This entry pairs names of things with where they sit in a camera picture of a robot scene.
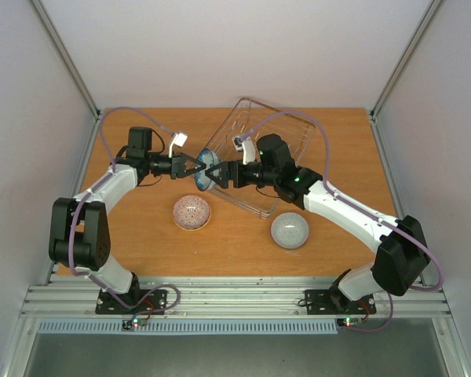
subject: cable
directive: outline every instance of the cable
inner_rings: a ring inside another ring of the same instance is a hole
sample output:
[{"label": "cable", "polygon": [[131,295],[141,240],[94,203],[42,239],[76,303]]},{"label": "cable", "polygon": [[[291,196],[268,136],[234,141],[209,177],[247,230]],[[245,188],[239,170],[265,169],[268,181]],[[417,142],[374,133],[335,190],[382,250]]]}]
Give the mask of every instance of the cable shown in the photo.
[{"label": "cable", "polygon": [[[176,286],[172,285],[172,284],[160,284],[158,285],[157,287],[153,287],[150,291],[148,291],[147,293],[145,293],[143,295],[142,298],[140,298],[137,302],[136,305],[128,305],[126,304],[118,295],[117,293],[111,289],[110,287],[108,287],[107,285],[105,285],[103,282],[101,282],[97,277],[95,277],[94,275],[89,275],[89,278],[99,287],[101,288],[103,291],[106,291],[108,292],[120,305],[124,306],[125,308],[127,309],[135,309],[137,308],[149,295],[151,295],[153,292],[157,291],[158,289],[161,289],[161,288],[171,288],[175,293],[176,293],[176,299],[174,300],[174,302],[169,305],[169,306],[166,306],[164,308],[161,308],[161,309],[154,309],[154,313],[161,313],[161,312],[165,312],[169,309],[172,309],[173,307],[175,307],[176,305],[178,305],[178,303],[180,302],[181,300],[181,292],[178,288],[176,288]],[[141,315],[141,314],[144,314],[146,312],[138,312],[136,314],[134,314],[134,316],[138,316],[138,315]]]},{"label": "cable", "polygon": [[393,320],[393,315],[394,315],[394,302],[393,302],[393,297],[391,294],[387,294],[389,297],[389,317],[387,317],[387,321],[380,327],[378,328],[354,328],[354,327],[347,327],[347,326],[342,326],[340,328],[344,328],[345,330],[350,330],[350,331],[356,331],[356,332],[377,332],[380,330],[384,330],[389,326],[391,321]]},{"label": "cable", "polygon": [[159,140],[160,140],[160,142],[161,142],[161,144],[162,144],[162,147],[160,148],[160,151],[158,151],[158,152],[153,152],[153,151],[152,151],[152,152],[150,152],[150,153],[153,153],[154,155],[155,155],[155,154],[156,154],[156,155],[160,155],[160,154],[161,154],[162,152],[164,152],[164,150],[166,149],[166,143],[164,142],[164,139],[162,139],[162,136],[160,136],[159,133],[158,133],[156,130],[154,130],[153,128],[152,128],[152,133],[154,133],[154,134],[157,135],[157,137],[159,138]]},{"label": "cable", "polygon": [[162,175],[159,175],[159,179],[157,181],[155,181],[154,183],[151,183],[149,185],[138,185],[136,187],[150,187],[150,186],[153,186],[153,185],[157,185],[161,180],[162,180]]},{"label": "cable", "polygon": [[363,323],[365,323],[368,320],[368,318],[370,318],[370,310],[365,305],[365,303],[362,302],[361,300],[358,301],[358,304],[364,309],[364,312],[366,313],[364,318],[363,318]]},{"label": "cable", "polygon": [[127,145],[124,145],[122,148],[120,148],[117,154],[115,155],[115,159],[122,157],[122,155],[126,151],[126,148],[127,148]]},{"label": "cable", "polygon": [[154,304],[152,304],[151,302],[149,302],[148,300],[144,300],[143,301],[145,304],[149,304],[150,305],[150,310],[148,311],[148,316],[147,318],[144,320],[145,323],[147,323],[147,321],[150,319],[150,316],[152,315],[152,313],[154,312]]},{"label": "cable", "polygon": [[267,194],[265,194],[264,192],[260,191],[260,189],[258,188],[258,186],[255,186],[255,189],[257,190],[257,192],[258,192],[259,194],[262,194],[263,196],[267,196],[268,198],[279,199],[278,196],[267,195]]},{"label": "cable", "polygon": [[[130,108],[128,106],[120,106],[120,107],[117,107],[117,108],[112,108],[110,110],[108,110],[107,112],[105,112],[103,114],[103,116],[101,117],[100,119],[100,124],[98,125],[98,132],[100,133],[100,137],[101,137],[101,141],[103,141],[103,146],[104,146],[104,149],[107,151],[107,154],[108,154],[108,157],[110,157],[110,162],[111,162],[111,169],[113,171],[115,171],[115,159],[113,158],[113,154],[111,153],[111,149],[110,149],[110,146],[108,145],[106,139],[104,138],[104,135],[103,135],[103,123],[105,121],[105,119],[113,112],[119,112],[121,110],[130,110],[132,112],[137,112],[138,114],[141,114],[143,115],[146,119],[152,121],[157,127],[161,128],[163,131],[167,132],[169,135],[173,135],[174,132],[171,131],[169,128],[163,126],[162,124],[160,124],[159,122],[157,122],[151,115],[147,114],[146,112],[144,112],[143,110],[140,110],[139,108]],[[166,145],[164,144],[164,140],[159,136],[159,139],[162,140],[162,144],[164,146],[164,148],[166,147]]]},{"label": "cable", "polygon": [[335,199],[342,201],[343,203],[347,204],[349,207],[357,210],[361,214],[364,214],[365,216],[367,216],[371,220],[376,221],[379,224],[384,225],[385,227],[391,229],[393,232],[398,233],[400,236],[402,236],[406,240],[413,243],[416,247],[421,249],[424,252],[424,254],[426,254],[429,257],[429,259],[431,259],[433,261],[433,263],[435,264],[436,269],[438,270],[438,276],[439,276],[438,283],[436,285],[432,286],[432,287],[418,287],[418,286],[412,285],[412,286],[410,286],[410,288],[415,289],[416,291],[437,291],[437,290],[439,290],[443,286],[443,283],[444,283],[443,267],[441,266],[441,263],[440,263],[440,261],[438,261],[436,256],[426,246],[424,246],[422,243],[417,241],[414,237],[410,236],[408,233],[404,232],[403,230],[397,228],[396,226],[394,226],[392,224],[389,224],[385,220],[379,219],[377,216],[371,214],[370,212],[368,212],[364,208],[362,208],[362,207],[358,206],[357,204],[351,202],[350,200],[344,198],[343,196],[339,195],[337,192],[335,192],[333,189],[330,188],[330,186],[328,185],[328,174],[330,172],[330,141],[328,139],[327,132],[325,131],[325,129],[323,128],[321,123],[319,123],[315,118],[313,118],[309,114],[306,114],[304,112],[300,112],[298,110],[286,110],[286,111],[283,111],[283,112],[277,112],[277,113],[272,114],[272,115],[268,116],[267,118],[261,120],[255,127],[250,129],[245,134],[241,135],[240,136],[241,140],[246,140],[256,130],[258,130],[262,125],[264,125],[268,121],[274,119],[275,117],[281,116],[281,115],[293,115],[293,114],[303,116],[304,118],[310,120],[312,123],[314,123],[314,125],[317,128],[319,128],[319,130],[321,131],[321,134],[323,135],[325,154],[326,154],[325,163],[324,163],[324,171],[323,171],[323,187],[327,190],[327,192],[330,193]]}]

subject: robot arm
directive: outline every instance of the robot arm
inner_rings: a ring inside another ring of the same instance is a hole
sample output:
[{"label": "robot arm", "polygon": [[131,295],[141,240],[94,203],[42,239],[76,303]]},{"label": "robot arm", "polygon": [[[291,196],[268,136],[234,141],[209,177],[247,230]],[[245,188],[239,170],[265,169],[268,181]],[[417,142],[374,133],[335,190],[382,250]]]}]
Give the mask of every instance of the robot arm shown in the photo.
[{"label": "robot arm", "polygon": [[[132,127],[129,131],[125,157],[118,158],[113,167],[94,185],[73,198],[59,198],[53,205],[49,238],[49,256],[55,262],[70,265],[70,247],[73,254],[73,267],[77,273],[95,277],[101,285],[117,295],[139,292],[137,277],[124,269],[111,255],[108,214],[129,191],[134,189],[150,173],[154,176],[170,175],[171,179],[184,178],[206,168],[204,163],[183,153],[173,153],[174,145],[183,146],[187,135],[174,134],[168,154],[150,152],[152,129]],[[195,167],[188,169],[187,162]],[[70,241],[71,224],[80,206],[76,223],[84,229],[75,232]],[[124,298],[128,304],[136,303],[139,295]]]},{"label": "robot arm", "polygon": [[[234,144],[246,155],[247,145],[237,138]],[[425,245],[416,219],[406,216],[400,220],[382,214],[349,198],[329,182],[327,188],[321,174],[295,165],[286,142],[278,135],[261,137],[257,149],[260,162],[250,159],[223,162],[207,169],[206,176],[223,189],[228,187],[229,181],[233,181],[235,188],[272,186],[280,199],[331,220],[376,254],[373,263],[345,271],[330,287],[330,299],[339,312],[344,312],[351,302],[375,292],[405,294],[429,264],[429,258],[382,223],[393,225]]]}]

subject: white connector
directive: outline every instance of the white connector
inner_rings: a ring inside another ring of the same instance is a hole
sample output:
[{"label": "white connector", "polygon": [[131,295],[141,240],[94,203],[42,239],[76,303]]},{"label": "white connector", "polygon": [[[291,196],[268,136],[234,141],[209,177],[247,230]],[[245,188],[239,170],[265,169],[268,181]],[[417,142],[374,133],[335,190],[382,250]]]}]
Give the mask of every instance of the white connector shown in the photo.
[{"label": "white connector", "polygon": [[170,158],[173,157],[173,147],[177,145],[178,147],[183,147],[185,142],[188,139],[188,135],[185,132],[175,132],[170,141]]}]

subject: black mounting bracket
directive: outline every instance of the black mounting bracket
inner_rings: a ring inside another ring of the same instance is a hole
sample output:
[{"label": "black mounting bracket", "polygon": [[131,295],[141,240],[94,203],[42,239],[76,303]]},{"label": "black mounting bracket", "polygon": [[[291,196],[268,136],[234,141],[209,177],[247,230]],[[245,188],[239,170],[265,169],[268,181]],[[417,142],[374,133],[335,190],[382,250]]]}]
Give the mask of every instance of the black mounting bracket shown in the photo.
[{"label": "black mounting bracket", "polygon": [[[137,276],[133,273],[133,281],[131,282],[131,288],[129,291],[123,295],[118,295],[118,297],[123,300],[127,305],[134,306],[137,302],[147,294],[150,289],[140,289],[140,284],[138,282]],[[167,306],[167,291],[164,289],[158,289],[153,291],[148,297],[147,301],[151,302],[154,306],[154,309],[164,309]],[[110,295],[108,292],[100,291],[100,294],[97,296],[96,304],[96,314],[105,314],[105,315],[126,315],[126,314],[135,314],[138,312],[143,312],[149,310],[149,304],[142,302],[134,309],[127,309],[121,305],[115,298]],[[153,315],[162,315],[163,312],[152,313]]]},{"label": "black mounting bracket", "polygon": [[[375,314],[377,312],[373,298],[373,295],[368,295],[358,300],[365,304],[369,314]],[[330,298],[329,289],[308,289],[305,291],[305,298],[299,302],[299,306],[307,308],[307,314],[309,316],[342,314],[348,317],[366,314],[366,310],[356,301],[350,302],[345,306],[345,311],[340,313]]]}]

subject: wooden tabletop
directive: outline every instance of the wooden tabletop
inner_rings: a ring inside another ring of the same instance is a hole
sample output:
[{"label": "wooden tabletop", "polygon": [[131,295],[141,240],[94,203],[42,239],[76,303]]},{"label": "wooden tabletop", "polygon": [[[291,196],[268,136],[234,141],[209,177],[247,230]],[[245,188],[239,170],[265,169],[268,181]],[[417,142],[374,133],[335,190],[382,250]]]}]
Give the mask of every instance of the wooden tabletop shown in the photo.
[{"label": "wooden tabletop", "polygon": [[[229,108],[144,109],[171,130],[189,135],[182,152],[197,156]],[[367,113],[361,108],[301,109],[326,128],[331,143],[330,181],[366,205],[394,214]],[[114,153],[127,142],[132,126],[154,126],[141,115],[121,111],[108,116],[104,134]],[[317,130],[301,165],[321,173],[324,147]],[[108,168],[108,156],[98,138],[83,188]],[[157,178],[148,176],[142,184]],[[208,201],[212,216],[204,228],[187,232],[173,222],[173,205],[196,194]],[[300,213],[309,222],[306,244],[296,251],[278,247],[271,238],[273,219],[283,212]],[[108,216],[111,252],[139,276],[337,276],[348,268],[373,261],[374,255],[357,238],[318,215],[280,203],[268,219],[260,219],[208,192],[198,192],[191,178],[165,176],[152,187],[129,192]],[[68,274],[61,266],[59,273]]]}]

